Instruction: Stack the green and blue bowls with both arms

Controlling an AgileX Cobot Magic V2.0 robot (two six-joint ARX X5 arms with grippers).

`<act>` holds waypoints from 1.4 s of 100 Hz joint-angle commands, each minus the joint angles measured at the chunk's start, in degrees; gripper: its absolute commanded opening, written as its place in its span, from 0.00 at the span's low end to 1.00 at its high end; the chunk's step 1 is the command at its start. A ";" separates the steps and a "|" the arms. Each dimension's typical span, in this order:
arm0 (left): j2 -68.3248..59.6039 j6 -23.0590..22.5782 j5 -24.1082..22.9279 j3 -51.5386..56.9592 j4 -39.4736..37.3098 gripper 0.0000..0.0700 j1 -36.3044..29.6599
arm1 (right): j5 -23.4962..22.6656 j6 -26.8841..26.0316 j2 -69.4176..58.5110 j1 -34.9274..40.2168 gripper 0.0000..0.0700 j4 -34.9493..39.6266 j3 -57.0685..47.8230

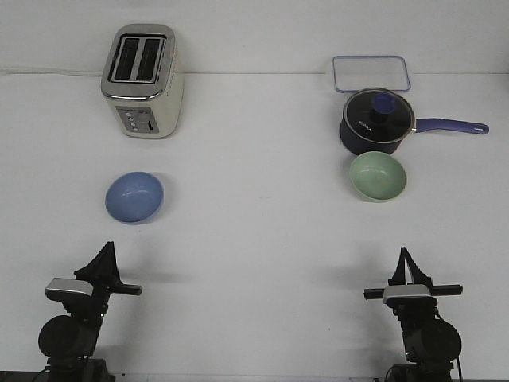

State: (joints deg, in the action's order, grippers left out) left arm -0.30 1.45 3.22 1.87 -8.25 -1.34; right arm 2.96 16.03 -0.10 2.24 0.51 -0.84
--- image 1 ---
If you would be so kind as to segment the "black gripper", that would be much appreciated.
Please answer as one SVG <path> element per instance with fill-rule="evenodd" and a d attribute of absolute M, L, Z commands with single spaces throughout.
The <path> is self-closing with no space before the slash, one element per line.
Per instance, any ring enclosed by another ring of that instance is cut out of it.
<path fill-rule="evenodd" d="M 142 287 L 121 282 L 115 256 L 115 245 L 108 241 L 92 261 L 74 271 L 77 280 L 93 286 L 91 297 L 64 296 L 64 308 L 78 318 L 97 318 L 107 313 L 112 294 L 139 296 Z"/>
<path fill-rule="evenodd" d="M 405 247 L 400 249 L 397 267 L 393 276 L 388 279 L 389 286 L 406 284 L 406 264 L 413 284 L 428 287 L 431 297 L 396 299 L 391 302 L 388 307 L 393 310 L 393 313 L 400 320 L 406 319 L 404 318 L 405 315 L 414 316 L 414 319 L 416 319 L 416 316 L 420 314 L 426 319 L 432 318 L 436 315 L 437 297 L 462 294 L 463 287 L 459 284 L 432 286 L 432 279 L 417 266 Z M 383 301 L 383 290 L 385 288 L 367 288 L 363 291 L 363 296 L 366 300 L 381 299 Z"/>

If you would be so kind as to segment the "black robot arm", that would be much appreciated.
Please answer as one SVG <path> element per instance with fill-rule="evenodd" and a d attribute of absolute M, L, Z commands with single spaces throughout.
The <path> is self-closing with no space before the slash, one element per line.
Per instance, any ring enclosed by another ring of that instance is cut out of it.
<path fill-rule="evenodd" d="M 48 320 L 38 336 L 39 350 L 47 357 L 39 372 L 2 371 L 2 381 L 116 380 L 103 358 L 93 354 L 112 294 L 139 296 L 139 285 L 125 284 L 119 275 L 115 244 L 105 243 L 89 264 L 72 279 L 54 278 L 45 297 L 60 302 L 66 313 Z"/>
<path fill-rule="evenodd" d="M 366 300 L 380 299 L 398 319 L 405 364 L 389 367 L 385 381 L 450 381 L 453 362 L 460 365 L 460 334 L 440 314 L 437 298 L 460 295 L 459 284 L 435 285 L 402 247 L 393 276 L 384 288 L 363 291 Z"/>

